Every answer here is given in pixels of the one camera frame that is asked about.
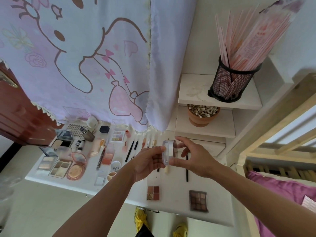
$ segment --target black pants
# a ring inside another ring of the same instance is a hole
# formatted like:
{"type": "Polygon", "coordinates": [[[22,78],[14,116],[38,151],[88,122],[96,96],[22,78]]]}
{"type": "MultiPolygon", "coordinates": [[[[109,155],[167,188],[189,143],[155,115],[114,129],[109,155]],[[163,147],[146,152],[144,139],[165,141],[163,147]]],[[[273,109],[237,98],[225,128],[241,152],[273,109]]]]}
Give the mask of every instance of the black pants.
{"type": "Polygon", "coordinates": [[[136,234],[136,237],[154,237],[150,230],[143,224],[140,231],[136,234]]]}

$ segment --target curtain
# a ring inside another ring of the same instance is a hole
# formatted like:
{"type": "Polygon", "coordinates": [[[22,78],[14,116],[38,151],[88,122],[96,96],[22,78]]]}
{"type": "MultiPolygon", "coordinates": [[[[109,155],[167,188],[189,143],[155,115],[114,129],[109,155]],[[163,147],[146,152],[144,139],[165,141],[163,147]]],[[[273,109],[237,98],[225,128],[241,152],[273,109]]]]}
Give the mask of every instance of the curtain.
{"type": "Polygon", "coordinates": [[[0,0],[0,58],[63,123],[169,123],[196,0],[0,0]]]}

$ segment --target black mesh pen holder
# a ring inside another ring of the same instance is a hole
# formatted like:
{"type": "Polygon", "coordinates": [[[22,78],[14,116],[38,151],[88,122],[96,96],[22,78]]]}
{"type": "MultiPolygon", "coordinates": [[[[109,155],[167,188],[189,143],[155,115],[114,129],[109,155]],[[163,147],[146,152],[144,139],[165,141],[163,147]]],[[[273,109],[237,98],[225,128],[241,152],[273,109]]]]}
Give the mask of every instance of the black mesh pen holder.
{"type": "Polygon", "coordinates": [[[252,71],[236,71],[222,63],[221,56],[213,84],[207,95],[221,102],[235,102],[241,98],[253,75],[260,70],[261,64],[252,71]]]}

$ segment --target hand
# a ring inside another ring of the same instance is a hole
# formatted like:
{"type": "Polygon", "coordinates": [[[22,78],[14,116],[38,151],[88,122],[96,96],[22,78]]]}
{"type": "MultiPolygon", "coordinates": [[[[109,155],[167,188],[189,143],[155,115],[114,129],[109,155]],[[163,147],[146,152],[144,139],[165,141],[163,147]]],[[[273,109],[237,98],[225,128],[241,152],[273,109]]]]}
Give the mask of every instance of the hand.
{"type": "Polygon", "coordinates": [[[171,158],[169,164],[186,168],[199,176],[211,178],[213,170],[221,164],[203,146],[194,143],[186,137],[176,136],[175,138],[181,141],[177,145],[178,149],[185,147],[181,157],[185,157],[187,153],[191,152],[191,158],[189,160],[171,158]]]}
{"type": "Polygon", "coordinates": [[[129,161],[128,165],[135,171],[135,182],[145,179],[153,170],[165,168],[161,156],[165,150],[164,146],[143,148],[135,158],[129,161]]]}

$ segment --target foot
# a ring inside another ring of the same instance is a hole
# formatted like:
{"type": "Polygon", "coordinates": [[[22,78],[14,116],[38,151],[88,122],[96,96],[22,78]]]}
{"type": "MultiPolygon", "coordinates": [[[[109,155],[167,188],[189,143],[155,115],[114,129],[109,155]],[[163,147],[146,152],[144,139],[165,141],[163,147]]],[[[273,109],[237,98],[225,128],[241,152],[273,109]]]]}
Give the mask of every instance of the foot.
{"type": "Polygon", "coordinates": [[[136,207],[135,209],[135,216],[134,216],[134,222],[136,225],[136,232],[138,233],[140,229],[145,225],[149,230],[149,225],[147,222],[147,215],[146,212],[141,209],[140,207],[136,207]]]}
{"type": "Polygon", "coordinates": [[[177,226],[173,233],[173,237],[188,237],[188,227],[185,223],[181,223],[177,226]]]}

